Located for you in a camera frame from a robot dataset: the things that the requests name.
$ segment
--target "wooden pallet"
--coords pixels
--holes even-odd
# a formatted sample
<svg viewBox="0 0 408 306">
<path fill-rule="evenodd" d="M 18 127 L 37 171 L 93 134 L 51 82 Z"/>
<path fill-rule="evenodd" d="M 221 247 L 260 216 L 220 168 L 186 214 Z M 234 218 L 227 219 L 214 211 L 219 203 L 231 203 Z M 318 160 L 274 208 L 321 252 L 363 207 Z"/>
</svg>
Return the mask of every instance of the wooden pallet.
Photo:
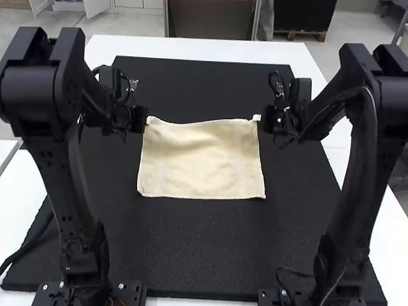
<svg viewBox="0 0 408 306">
<path fill-rule="evenodd" d="M 317 39 L 317 41 L 321 43 L 324 43 L 324 41 L 326 40 L 326 35 L 327 35 L 327 31 L 317 32 L 317 31 L 304 31 L 304 30 L 300 30 L 300 31 L 290 30 L 290 31 L 274 31 L 274 32 L 287 34 L 289 41 L 294 41 L 296 34 L 311 34 Z"/>
</svg>

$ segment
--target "cloth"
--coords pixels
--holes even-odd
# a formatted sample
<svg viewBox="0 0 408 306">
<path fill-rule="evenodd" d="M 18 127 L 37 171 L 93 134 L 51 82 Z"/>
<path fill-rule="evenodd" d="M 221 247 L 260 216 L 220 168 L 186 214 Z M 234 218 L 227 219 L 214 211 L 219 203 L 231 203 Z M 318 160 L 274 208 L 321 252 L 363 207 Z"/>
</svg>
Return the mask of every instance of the cloth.
<svg viewBox="0 0 408 306">
<path fill-rule="evenodd" d="M 257 117 L 173 124 L 148 117 L 137 190 L 190 199 L 266 198 Z"/>
</svg>

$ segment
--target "mounting plate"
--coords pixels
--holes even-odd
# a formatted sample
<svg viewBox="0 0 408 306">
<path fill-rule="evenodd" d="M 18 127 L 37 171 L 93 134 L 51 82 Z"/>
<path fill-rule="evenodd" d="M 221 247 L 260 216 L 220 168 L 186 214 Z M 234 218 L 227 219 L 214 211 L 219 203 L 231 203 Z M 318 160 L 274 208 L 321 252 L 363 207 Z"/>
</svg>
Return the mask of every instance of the mounting plate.
<svg viewBox="0 0 408 306">
<path fill-rule="evenodd" d="M 68 304 L 69 290 L 63 282 L 43 282 L 38 287 L 32 306 L 81 306 L 78 298 Z M 111 304 L 108 306 L 145 306 L 147 288 L 139 280 L 112 282 Z"/>
<path fill-rule="evenodd" d="M 258 290 L 258 306 L 313 306 L 309 299 L 308 292 L 291 291 L 292 297 L 295 300 L 293 304 L 288 292 L 285 289 L 259 289 Z M 341 302 L 333 302 L 333 305 L 343 305 Z M 353 300 L 348 306 L 367 306 L 365 300 Z"/>
</svg>

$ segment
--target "robotic arm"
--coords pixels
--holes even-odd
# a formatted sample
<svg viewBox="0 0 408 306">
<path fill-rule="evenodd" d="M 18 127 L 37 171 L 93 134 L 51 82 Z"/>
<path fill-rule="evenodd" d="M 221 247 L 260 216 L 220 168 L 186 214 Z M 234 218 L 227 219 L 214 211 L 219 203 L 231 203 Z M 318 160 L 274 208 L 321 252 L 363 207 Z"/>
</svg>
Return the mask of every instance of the robotic arm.
<svg viewBox="0 0 408 306">
<path fill-rule="evenodd" d="M 267 133 L 300 142 L 322 140 L 345 115 L 353 125 L 339 202 L 314 261 L 313 305 L 361 298 L 375 219 L 408 140 L 406 55 L 393 46 L 370 55 L 363 45 L 345 44 L 340 62 L 317 98 L 311 100 L 310 80 L 293 80 L 288 95 L 281 90 L 284 98 L 268 105 L 262 119 Z"/>
<path fill-rule="evenodd" d="M 61 300 L 91 306 L 105 304 L 111 285 L 108 242 L 92 213 L 78 149 L 81 126 L 101 127 L 106 135 L 143 133 L 146 109 L 132 103 L 133 88 L 119 70 L 102 66 L 96 80 L 84 46 L 81 29 L 65 28 L 58 40 L 49 40 L 43 29 L 20 28 L 0 62 L 0 117 L 22 137 L 52 202 L 61 270 L 71 291 Z"/>
<path fill-rule="evenodd" d="M 23 138 L 52 200 L 68 289 L 61 305 L 77 299 L 95 306 L 105 304 L 112 287 L 108 242 L 92 213 L 78 151 L 81 126 L 101 127 L 104 135 L 142 133 L 146 109 L 132 102 L 132 82 L 119 70 L 102 66 L 95 79 L 84 63 L 84 45 L 80 29 L 63 29 L 58 40 L 49 40 L 40 28 L 20 28 L 0 62 L 0 118 Z M 310 301 L 290 299 L 297 305 L 350 305 L 360 298 L 374 222 L 408 139 L 405 54 L 380 46 L 371 56 L 363 45 L 346 44 L 340 61 L 340 71 L 316 99 L 311 80 L 295 79 L 288 89 L 279 86 L 262 116 L 265 132 L 300 142 L 323 139 L 345 115 L 353 124 L 339 204 L 314 262 L 316 286 Z M 138 288 L 139 299 L 129 296 L 126 305 L 143 305 L 141 282 L 128 288 Z"/>
</svg>

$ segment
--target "white table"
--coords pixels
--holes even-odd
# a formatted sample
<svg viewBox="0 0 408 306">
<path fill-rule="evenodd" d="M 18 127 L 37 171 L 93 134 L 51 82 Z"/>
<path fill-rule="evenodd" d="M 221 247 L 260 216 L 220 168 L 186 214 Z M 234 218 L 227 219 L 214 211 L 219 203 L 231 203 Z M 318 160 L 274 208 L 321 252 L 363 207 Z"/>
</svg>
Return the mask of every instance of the white table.
<svg viewBox="0 0 408 306">
<path fill-rule="evenodd" d="M 313 80 L 314 97 L 326 85 L 326 80 L 303 43 L 95 35 L 85 49 L 85 60 L 90 68 L 101 64 L 111 65 L 116 55 L 290 64 L 295 77 Z M 342 185 L 347 167 L 350 132 L 350 123 L 343 119 L 335 126 L 330 136 L 322 141 L 339 185 Z M 19 248 L 45 195 L 45 188 L 33 159 L 28 152 L 17 152 L 0 177 L 0 215 L 6 216 L 3 218 L 5 222 L 0 222 L 0 261 Z M 405 276 L 408 275 L 407 234 L 408 218 L 391 190 L 387 188 L 372 236 L 370 259 L 389 306 L 400 306 L 405 303 Z M 0 305 L 28 306 L 33 297 L 33 293 L 0 291 Z M 149 306 L 187 303 L 199 306 L 247 304 L 168 298 L 148 299 Z"/>
</svg>

